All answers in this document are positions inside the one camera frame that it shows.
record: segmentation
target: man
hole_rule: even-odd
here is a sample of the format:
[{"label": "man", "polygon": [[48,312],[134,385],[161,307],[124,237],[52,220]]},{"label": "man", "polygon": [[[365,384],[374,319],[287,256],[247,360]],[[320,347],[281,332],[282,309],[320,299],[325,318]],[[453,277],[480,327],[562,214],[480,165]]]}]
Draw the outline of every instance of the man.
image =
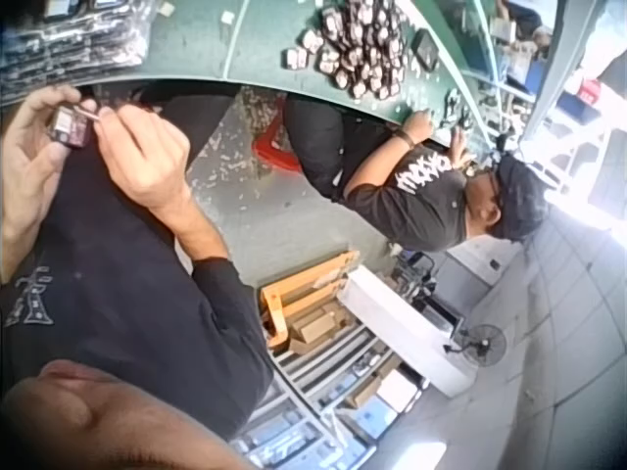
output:
[{"label": "man", "polygon": [[506,0],[496,0],[496,6],[499,18],[516,22],[516,39],[533,41],[543,55],[549,52],[553,37],[544,29],[537,12]]},{"label": "man", "polygon": [[100,152],[70,153],[45,123],[80,93],[47,87],[4,135],[2,417],[55,468],[247,468],[218,437],[246,423],[271,360],[253,292],[185,182],[185,133],[206,142],[230,100],[102,108]]},{"label": "man", "polygon": [[466,179],[459,171],[466,160],[459,129],[447,156],[419,145],[433,132],[426,112],[393,133],[379,122],[289,96],[284,122],[312,186],[407,250],[446,250],[485,234],[519,241],[546,214],[544,183],[512,156],[496,171]]}]

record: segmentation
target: black shirt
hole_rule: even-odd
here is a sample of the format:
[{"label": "black shirt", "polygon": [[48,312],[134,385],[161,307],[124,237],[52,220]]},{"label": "black shirt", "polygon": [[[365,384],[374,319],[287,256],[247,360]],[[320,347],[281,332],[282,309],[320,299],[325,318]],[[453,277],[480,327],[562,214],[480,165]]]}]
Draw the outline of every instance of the black shirt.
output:
[{"label": "black shirt", "polygon": [[403,248],[437,252],[465,240],[464,186],[447,157],[419,146],[384,186],[358,186],[346,205]]},{"label": "black shirt", "polygon": [[272,380],[253,290],[226,259],[190,277],[103,170],[72,154],[32,256],[0,289],[3,395],[66,358],[231,439]]},{"label": "black shirt", "polygon": [[516,22],[516,37],[521,41],[529,41],[533,33],[542,26],[540,15],[530,8],[506,2],[509,18]]}]

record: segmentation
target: clear plastic packaging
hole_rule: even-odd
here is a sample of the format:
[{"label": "clear plastic packaging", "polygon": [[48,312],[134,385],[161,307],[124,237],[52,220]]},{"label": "clear plastic packaging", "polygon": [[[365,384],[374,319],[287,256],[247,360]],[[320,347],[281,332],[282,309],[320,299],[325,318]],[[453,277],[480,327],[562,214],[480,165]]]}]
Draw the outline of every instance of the clear plastic packaging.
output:
[{"label": "clear plastic packaging", "polygon": [[109,8],[83,1],[70,18],[25,24],[2,38],[2,103],[47,84],[86,82],[140,65],[162,0],[126,0]]}]

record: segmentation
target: concrete floor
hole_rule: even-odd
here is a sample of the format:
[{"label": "concrete floor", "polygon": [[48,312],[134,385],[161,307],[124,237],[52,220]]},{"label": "concrete floor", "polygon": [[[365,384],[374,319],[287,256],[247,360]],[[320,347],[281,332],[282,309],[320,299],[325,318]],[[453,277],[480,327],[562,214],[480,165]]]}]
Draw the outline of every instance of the concrete floor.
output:
[{"label": "concrete floor", "polygon": [[387,267],[385,238],[368,223],[320,197],[302,174],[260,164],[251,127],[264,106],[251,90],[242,93],[188,173],[242,279],[259,287],[347,249],[371,269]]}]

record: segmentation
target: black fan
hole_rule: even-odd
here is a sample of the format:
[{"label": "black fan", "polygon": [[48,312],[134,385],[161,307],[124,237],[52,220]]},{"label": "black fan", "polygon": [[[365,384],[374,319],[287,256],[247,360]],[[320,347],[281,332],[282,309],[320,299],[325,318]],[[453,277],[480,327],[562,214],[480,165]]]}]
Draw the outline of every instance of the black fan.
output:
[{"label": "black fan", "polygon": [[445,345],[446,353],[463,353],[468,359],[481,367],[489,367],[499,362],[506,354],[507,340],[496,326],[477,325],[468,330],[460,330],[458,334],[461,348],[454,350]]}]

